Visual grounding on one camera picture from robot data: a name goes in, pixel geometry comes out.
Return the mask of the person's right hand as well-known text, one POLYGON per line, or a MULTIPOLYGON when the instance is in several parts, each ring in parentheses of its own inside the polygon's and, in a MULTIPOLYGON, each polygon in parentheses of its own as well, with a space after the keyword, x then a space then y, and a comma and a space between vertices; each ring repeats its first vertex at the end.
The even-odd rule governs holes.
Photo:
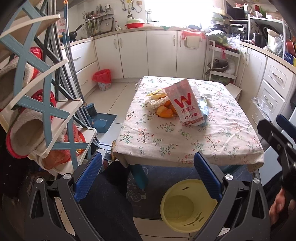
POLYGON ((285 194, 286 191, 283 188, 281 188, 277 194, 271 190, 266 194, 266 198, 269 201, 268 213, 271 225, 275 224, 278 221, 280 213, 285 208, 285 194))

